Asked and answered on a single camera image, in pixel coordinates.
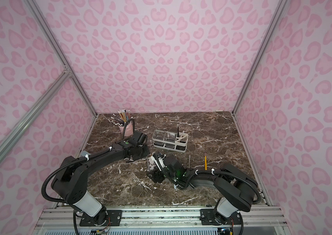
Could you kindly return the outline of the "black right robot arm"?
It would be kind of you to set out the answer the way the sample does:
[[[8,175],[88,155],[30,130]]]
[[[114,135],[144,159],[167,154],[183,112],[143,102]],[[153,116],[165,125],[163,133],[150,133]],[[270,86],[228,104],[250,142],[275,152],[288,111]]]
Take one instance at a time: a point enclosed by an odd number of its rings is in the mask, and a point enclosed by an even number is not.
[[[221,224],[232,214],[249,212],[252,205],[262,201],[258,183],[232,164],[225,164],[218,170],[185,168],[178,159],[159,152],[149,157],[147,163],[147,176],[154,183],[162,183],[167,179],[176,190],[198,187],[218,190],[222,198],[214,208],[214,215]]]

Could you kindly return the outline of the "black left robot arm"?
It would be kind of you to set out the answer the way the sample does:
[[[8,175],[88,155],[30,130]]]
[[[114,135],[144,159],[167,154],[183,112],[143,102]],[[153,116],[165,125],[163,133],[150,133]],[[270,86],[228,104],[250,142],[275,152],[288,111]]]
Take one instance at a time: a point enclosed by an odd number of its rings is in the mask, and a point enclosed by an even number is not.
[[[144,159],[150,154],[147,135],[135,130],[135,120],[129,119],[123,131],[132,124],[133,134],[115,142],[107,149],[95,154],[64,159],[61,166],[52,172],[41,187],[44,199],[51,202],[66,203],[96,224],[102,224],[107,217],[106,208],[87,190],[88,178],[107,165],[127,159],[128,163]]]

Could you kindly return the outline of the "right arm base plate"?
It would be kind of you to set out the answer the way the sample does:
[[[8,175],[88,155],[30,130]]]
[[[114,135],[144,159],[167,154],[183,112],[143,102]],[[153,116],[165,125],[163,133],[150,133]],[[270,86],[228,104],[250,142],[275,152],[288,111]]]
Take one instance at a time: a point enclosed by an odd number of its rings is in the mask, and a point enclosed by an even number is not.
[[[202,225],[241,225],[241,217],[237,211],[230,216],[218,213],[214,208],[200,209],[200,221]]]

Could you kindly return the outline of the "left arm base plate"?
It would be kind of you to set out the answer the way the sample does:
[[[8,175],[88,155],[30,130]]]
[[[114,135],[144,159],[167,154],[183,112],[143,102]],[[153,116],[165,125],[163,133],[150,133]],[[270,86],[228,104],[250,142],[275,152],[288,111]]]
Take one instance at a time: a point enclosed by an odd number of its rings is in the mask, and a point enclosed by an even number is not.
[[[102,227],[102,226],[119,226],[122,220],[122,210],[102,209],[96,216],[91,217],[87,213],[82,213],[80,227]]]

